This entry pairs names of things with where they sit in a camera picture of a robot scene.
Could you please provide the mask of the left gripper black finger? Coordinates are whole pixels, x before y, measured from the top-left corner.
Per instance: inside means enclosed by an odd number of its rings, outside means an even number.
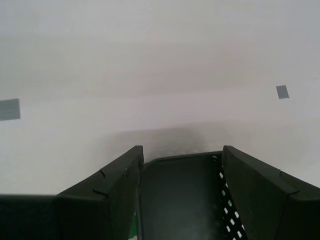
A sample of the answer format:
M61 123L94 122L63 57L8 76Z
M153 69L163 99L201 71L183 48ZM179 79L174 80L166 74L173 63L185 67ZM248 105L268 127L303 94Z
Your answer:
M250 240L318 240L320 189L224 146L228 190Z
M127 240L143 164L137 145L59 194L1 195L1 239Z

